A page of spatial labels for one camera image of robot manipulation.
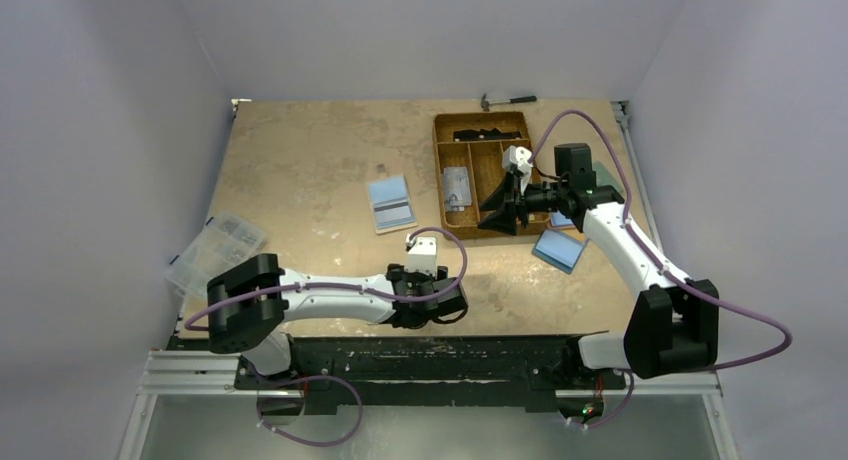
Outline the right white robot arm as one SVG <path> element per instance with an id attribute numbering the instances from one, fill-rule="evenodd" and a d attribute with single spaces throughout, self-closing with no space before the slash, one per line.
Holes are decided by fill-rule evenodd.
<path id="1" fill-rule="evenodd" d="M 589 370 L 629 370 L 649 379 L 712 366 L 718 354 L 716 296 L 708 280 L 693 280 L 650 242 L 628 211 L 626 199 L 600 185 L 584 143 L 556 147 L 555 182 L 534 183 L 531 152 L 508 147 L 505 176 L 484 201 L 483 230 L 515 235 L 532 213 L 559 212 L 606 255 L 635 298 L 622 333 L 581 335 L 570 342 L 566 365 Z"/>

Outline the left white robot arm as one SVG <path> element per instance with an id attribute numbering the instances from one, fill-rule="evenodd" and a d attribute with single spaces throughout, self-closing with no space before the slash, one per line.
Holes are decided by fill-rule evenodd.
<path id="1" fill-rule="evenodd" d="M 367 277 L 313 276 L 259 254 L 208 282 L 207 308 L 210 351 L 242 354 L 260 375 L 273 376 L 293 364 L 283 323 L 353 319 L 415 330 L 462 319 L 468 300 L 445 266 L 413 271 L 390 263 Z"/>

